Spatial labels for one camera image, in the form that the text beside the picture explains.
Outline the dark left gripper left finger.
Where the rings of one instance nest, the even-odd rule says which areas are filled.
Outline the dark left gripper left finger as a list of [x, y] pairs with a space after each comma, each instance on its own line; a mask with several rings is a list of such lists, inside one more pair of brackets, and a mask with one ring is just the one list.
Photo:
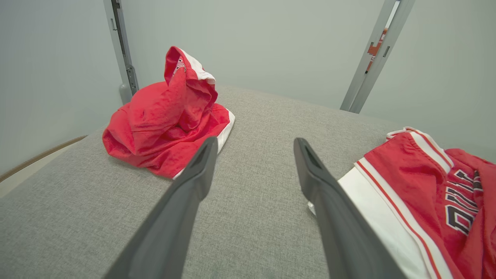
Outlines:
[[151, 210], [106, 279], [179, 279], [200, 203], [208, 195], [218, 154], [207, 138]]

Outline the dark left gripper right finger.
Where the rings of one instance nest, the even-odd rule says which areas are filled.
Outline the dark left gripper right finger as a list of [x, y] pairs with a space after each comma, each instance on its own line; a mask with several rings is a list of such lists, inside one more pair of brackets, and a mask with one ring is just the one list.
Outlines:
[[405, 275], [344, 189], [304, 138], [294, 140], [301, 191], [313, 204], [331, 279]]

